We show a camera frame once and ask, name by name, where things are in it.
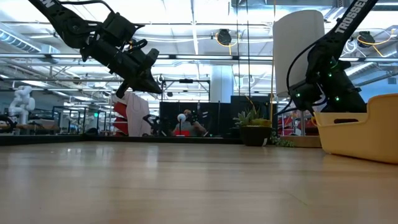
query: ceiling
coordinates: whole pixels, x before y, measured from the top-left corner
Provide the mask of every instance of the ceiling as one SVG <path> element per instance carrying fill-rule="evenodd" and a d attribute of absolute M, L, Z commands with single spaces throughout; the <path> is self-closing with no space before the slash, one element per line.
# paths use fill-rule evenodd
<path fill-rule="evenodd" d="M 306 9 L 320 11 L 325 17 L 325 32 L 328 32 L 334 25 L 336 18 L 344 13 L 346 0 L 276 0 L 276 15 L 274 17 L 274 1 L 266 0 L 107 0 L 106 1 L 115 11 L 131 22 L 145 24 L 144 28 L 139 29 L 135 38 L 146 38 L 149 41 L 143 50 L 149 51 L 156 48 L 161 54 L 175 55 L 251 55 L 251 56 L 271 56 L 272 55 L 272 25 L 274 19 L 277 21 L 281 17 Z M 389 51 L 392 45 L 396 44 L 394 29 L 398 25 L 398 16 L 395 10 L 386 11 L 383 4 L 392 6 L 398 1 L 379 1 L 377 10 L 369 13 L 362 22 L 353 37 L 358 36 L 359 31 L 370 31 L 375 37 L 376 42 L 382 42 L 390 38 L 385 44 L 374 48 L 361 48 L 355 44 L 348 43 L 343 52 L 343 57 L 382 57 Z M 90 4 L 86 6 L 67 7 L 79 16 L 87 20 L 104 21 L 109 14 L 109 10 L 102 4 Z M 2 0 L 0 2 L 0 22 L 10 28 L 13 32 L 21 35 L 21 38 L 35 46 L 50 45 L 61 54 L 78 54 L 78 50 L 71 49 L 65 45 L 48 20 L 27 0 Z M 229 29 L 233 42 L 238 37 L 239 44 L 231 47 L 221 46 L 214 39 L 219 29 Z M 26 53 L 9 44 L 0 42 L 0 53 Z M 84 88 L 84 89 L 117 89 L 120 83 L 115 82 L 114 77 L 108 73 L 106 67 L 100 66 L 95 62 L 93 66 L 76 66 L 75 59 L 60 60 L 56 66 L 43 63 L 43 61 L 29 58 L 10 58 L 8 61 L 0 61 L 0 68 L 4 68 L 10 61 L 29 67 L 31 70 L 39 72 L 29 72 L 20 69 L 22 77 L 54 79 L 67 79 L 80 77 L 83 79 L 104 79 L 103 82 L 81 82 L 72 84 L 70 82 L 47 82 L 54 88 Z M 271 90 L 272 64 L 253 63 L 250 66 L 246 62 L 238 61 L 217 62 L 213 60 L 158 60 L 152 68 L 155 78 L 163 77 L 167 79 L 192 78 L 208 80 L 211 75 L 212 66 L 230 65 L 233 66 L 236 83 L 241 84 L 241 90 L 249 90 L 249 83 L 252 91 L 263 91 L 262 94 Z M 355 78 L 361 78 L 357 73 L 368 76 L 374 69 L 385 70 L 384 65 L 371 65 L 372 69 L 355 70 Z M 170 100 L 203 100 L 206 92 L 197 84 L 179 84 L 170 87 L 169 90 L 176 92 Z M 106 101 L 100 91 L 87 93 L 70 93 L 63 91 L 68 96 L 86 96 L 95 100 Z M 156 97 L 141 94 L 142 97 L 157 103 Z"/>

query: wooden table surface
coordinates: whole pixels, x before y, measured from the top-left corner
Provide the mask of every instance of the wooden table surface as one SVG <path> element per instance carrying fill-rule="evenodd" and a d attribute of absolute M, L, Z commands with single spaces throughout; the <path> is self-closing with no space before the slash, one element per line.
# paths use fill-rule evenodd
<path fill-rule="evenodd" d="M 0 147 L 0 223 L 398 222 L 398 166 L 321 149 L 73 142 Z"/>

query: black plant pot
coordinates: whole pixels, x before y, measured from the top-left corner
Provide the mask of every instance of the black plant pot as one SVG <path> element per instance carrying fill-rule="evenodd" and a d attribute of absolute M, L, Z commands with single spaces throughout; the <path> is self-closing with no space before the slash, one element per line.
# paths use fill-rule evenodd
<path fill-rule="evenodd" d="M 269 127 L 242 127 L 241 139 L 246 146 L 262 146 L 264 140 L 270 142 L 272 128 Z"/>

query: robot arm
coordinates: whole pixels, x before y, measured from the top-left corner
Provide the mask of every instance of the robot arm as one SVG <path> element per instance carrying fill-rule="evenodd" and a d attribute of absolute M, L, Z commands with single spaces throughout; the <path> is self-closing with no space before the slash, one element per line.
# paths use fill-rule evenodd
<path fill-rule="evenodd" d="M 69 47 L 80 49 L 84 62 L 88 57 L 92 57 L 107 66 L 110 73 L 117 73 L 124 78 L 123 84 L 116 93 L 119 98 L 123 97 L 129 87 L 134 91 L 162 93 L 150 72 L 159 51 L 152 49 L 146 55 L 141 48 L 145 47 L 147 42 L 140 40 L 132 45 L 131 50 L 123 52 L 124 46 L 130 43 L 134 33 L 143 27 L 142 25 L 133 24 L 113 11 L 103 23 L 86 21 L 63 6 L 64 4 L 104 3 L 103 1 L 29 1 L 50 21 Z"/>
<path fill-rule="evenodd" d="M 311 45 L 306 79 L 292 86 L 287 80 L 290 97 L 297 109 L 312 113 L 312 106 L 324 94 L 327 105 L 323 112 L 366 112 L 366 104 L 359 95 L 361 90 L 355 88 L 344 71 L 351 64 L 338 59 L 347 40 L 377 2 L 354 0 L 337 25 Z"/>

